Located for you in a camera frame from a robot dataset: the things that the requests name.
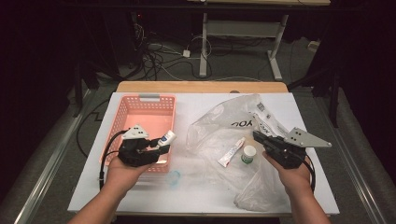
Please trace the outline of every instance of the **small bottle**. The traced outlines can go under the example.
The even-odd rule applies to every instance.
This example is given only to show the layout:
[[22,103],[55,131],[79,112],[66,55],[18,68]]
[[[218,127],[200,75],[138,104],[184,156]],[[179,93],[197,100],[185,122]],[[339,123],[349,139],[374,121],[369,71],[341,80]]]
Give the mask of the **small bottle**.
[[256,155],[256,148],[253,146],[245,146],[244,153],[242,153],[241,159],[244,163],[249,164],[253,162],[253,157]]
[[158,141],[158,145],[160,147],[171,145],[171,143],[175,140],[176,135],[169,130],[163,137]]

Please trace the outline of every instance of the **clear plastic bag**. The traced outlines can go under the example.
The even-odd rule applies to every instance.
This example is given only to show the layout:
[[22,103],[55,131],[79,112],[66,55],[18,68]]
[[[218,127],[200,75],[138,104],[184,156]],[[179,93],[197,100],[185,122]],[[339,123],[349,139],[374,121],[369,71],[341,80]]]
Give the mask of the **clear plastic bag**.
[[278,178],[277,170],[265,158],[260,161],[256,174],[235,196],[233,203],[249,211],[289,213],[289,197]]
[[[262,145],[253,139],[253,131],[258,130],[272,136],[288,133],[259,94],[239,96],[215,106],[195,121],[187,133],[186,149],[204,159],[203,172],[207,180],[221,181],[235,192],[237,207],[262,212],[275,207],[290,210],[277,171],[262,156]],[[242,137],[246,138],[242,148],[251,145],[257,149],[253,162],[243,163],[239,149],[227,167],[221,166],[218,159]]]

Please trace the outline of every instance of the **person's left hand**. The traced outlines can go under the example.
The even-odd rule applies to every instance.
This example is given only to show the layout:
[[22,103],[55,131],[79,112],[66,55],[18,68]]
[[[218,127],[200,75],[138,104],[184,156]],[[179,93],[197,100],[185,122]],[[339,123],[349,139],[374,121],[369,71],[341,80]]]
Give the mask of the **person's left hand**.
[[147,171],[151,165],[131,167],[125,165],[119,157],[114,157],[108,165],[106,182],[103,189],[111,189],[111,191],[124,196],[136,184],[139,176]]

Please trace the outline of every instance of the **white table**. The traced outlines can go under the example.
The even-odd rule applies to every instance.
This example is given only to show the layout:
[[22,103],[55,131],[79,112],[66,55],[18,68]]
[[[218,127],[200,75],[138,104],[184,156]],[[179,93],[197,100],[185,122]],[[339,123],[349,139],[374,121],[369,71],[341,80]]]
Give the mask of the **white table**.
[[[79,211],[99,191],[98,159],[106,143],[109,128],[121,96],[113,93],[104,120],[86,161],[80,180],[69,204],[68,211]],[[118,215],[151,216],[247,216],[281,217],[290,215],[285,211],[272,210],[265,213],[239,209],[233,204],[235,192],[225,189],[221,181],[205,180],[201,159],[185,150],[189,125],[213,106],[243,93],[174,93],[177,97],[174,132],[177,140],[172,145],[172,160],[169,174],[179,173],[177,183],[169,182],[169,174],[146,173],[130,190],[117,209]],[[300,127],[304,123],[291,93],[263,93],[264,103],[276,118],[287,128]],[[329,183],[313,148],[307,149],[317,172],[315,195],[326,214],[339,214]]]
[[[205,0],[205,4],[260,4],[260,5],[279,5],[279,6],[302,6],[318,7],[328,6],[330,0]],[[214,21],[207,18],[207,13],[203,17],[202,49],[200,61],[200,77],[206,77],[207,66],[207,36],[251,36],[251,37],[274,37],[275,42],[272,50],[268,50],[268,61],[271,65],[275,80],[281,81],[282,75],[276,61],[277,50],[286,28],[289,15],[283,15],[280,22],[264,21]]]

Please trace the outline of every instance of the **plastic basket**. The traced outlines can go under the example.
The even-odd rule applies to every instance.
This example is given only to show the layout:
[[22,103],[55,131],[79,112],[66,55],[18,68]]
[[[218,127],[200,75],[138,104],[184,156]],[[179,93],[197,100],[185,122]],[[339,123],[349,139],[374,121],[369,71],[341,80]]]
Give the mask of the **plastic basket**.
[[[128,130],[139,124],[148,133],[148,139],[161,138],[169,130],[173,131],[175,120],[176,97],[174,95],[162,94],[128,94],[123,95],[117,113],[114,117],[106,145],[111,137],[119,131]],[[111,144],[108,152],[118,151],[122,142],[121,137],[117,137]],[[99,162],[102,162],[103,148]],[[166,173],[169,172],[172,147],[169,152],[160,156],[158,161],[153,164],[148,172]],[[111,153],[106,157],[105,165],[117,156],[118,153]]]

